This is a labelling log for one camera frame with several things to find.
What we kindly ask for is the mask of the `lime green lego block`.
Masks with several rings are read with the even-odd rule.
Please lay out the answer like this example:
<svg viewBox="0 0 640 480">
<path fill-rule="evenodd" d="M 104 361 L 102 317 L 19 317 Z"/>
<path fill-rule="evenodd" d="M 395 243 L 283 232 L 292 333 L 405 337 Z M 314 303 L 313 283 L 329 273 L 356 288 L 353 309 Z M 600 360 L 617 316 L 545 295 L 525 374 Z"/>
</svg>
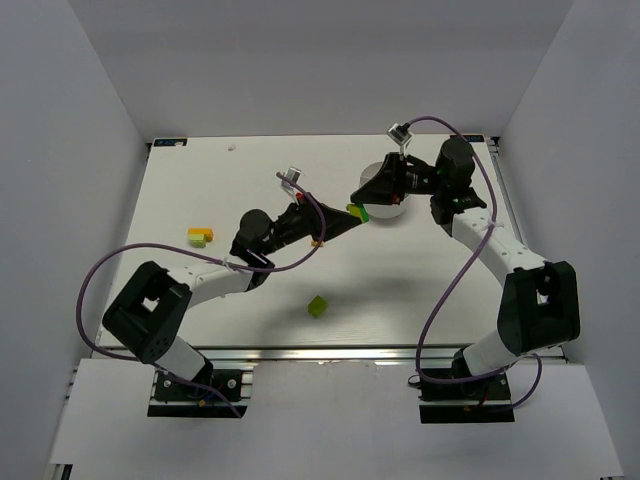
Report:
<svg viewBox="0 0 640 480">
<path fill-rule="evenodd" d="M 324 297 L 317 295 L 309 302 L 307 311 L 311 317 L 318 318 L 326 312 L 328 305 L 329 303 Z"/>
</svg>

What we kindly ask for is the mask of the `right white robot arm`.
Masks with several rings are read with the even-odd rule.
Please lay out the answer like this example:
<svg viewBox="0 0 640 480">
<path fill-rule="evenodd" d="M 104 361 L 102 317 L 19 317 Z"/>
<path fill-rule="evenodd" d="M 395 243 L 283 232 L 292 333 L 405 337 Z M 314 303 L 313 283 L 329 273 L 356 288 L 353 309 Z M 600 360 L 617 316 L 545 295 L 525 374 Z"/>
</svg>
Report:
<svg viewBox="0 0 640 480">
<path fill-rule="evenodd" d="M 447 384 L 491 378 L 525 356 L 580 334 L 574 268 L 536 254 L 498 223 L 496 201 L 484 202 L 472 187 L 473 174 L 481 168 L 473 147 L 451 137 L 434 165 L 387 154 L 376 174 L 351 195 L 355 204 L 387 206 L 407 196 L 429 196 L 434 222 L 471 252 L 462 269 L 481 262 L 501 285 L 495 328 L 456 353 Z"/>
</svg>

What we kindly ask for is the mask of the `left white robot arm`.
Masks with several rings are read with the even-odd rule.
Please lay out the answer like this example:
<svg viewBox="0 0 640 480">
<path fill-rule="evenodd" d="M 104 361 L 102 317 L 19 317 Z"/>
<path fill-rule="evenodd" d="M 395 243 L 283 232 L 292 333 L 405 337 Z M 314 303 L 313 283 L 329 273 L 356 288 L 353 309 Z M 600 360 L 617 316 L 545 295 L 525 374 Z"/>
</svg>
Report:
<svg viewBox="0 0 640 480">
<path fill-rule="evenodd" d="M 253 209 L 246 212 L 231 245 L 238 270 L 215 263 L 165 269 L 154 261 L 140 265 L 107 308 L 102 324 L 134 357 L 186 381 L 209 384 L 213 365 L 178 336 L 188 309 L 228 294 L 262 285 L 272 269 L 267 256 L 307 236 L 331 240 L 368 221 L 361 205 L 344 211 L 308 201 L 289 204 L 277 219 Z"/>
</svg>

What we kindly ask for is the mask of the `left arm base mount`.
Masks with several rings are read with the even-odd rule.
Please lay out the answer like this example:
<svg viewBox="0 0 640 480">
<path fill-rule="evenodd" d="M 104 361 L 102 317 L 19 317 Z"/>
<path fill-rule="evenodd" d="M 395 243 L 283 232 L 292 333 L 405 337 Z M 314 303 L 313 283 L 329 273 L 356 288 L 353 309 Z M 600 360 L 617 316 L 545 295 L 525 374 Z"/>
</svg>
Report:
<svg viewBox="0 0 640 480">
<path fill-rule="evenodd" d="M 157 370 L 151 387 L 150 418 L 240 419 L 248 409 L 253 374 L 249 369 L 214 368 L 198 386 Z"/>
</svg>

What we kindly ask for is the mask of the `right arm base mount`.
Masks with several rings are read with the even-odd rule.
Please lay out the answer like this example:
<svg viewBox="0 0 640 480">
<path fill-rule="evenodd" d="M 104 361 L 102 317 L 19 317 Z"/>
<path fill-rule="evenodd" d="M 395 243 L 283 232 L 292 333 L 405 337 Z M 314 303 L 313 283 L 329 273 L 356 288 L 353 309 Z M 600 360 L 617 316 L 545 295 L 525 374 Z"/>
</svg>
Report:
<svg viewBox="0 0 640 480">
<path fill-rule="evenodd" d="M 513 423 L 511 390 L 504 373 L 463 384 L 427 382 L 411 375 L 419 393 L 420 422 L 426 425 Z"/>
</svg>

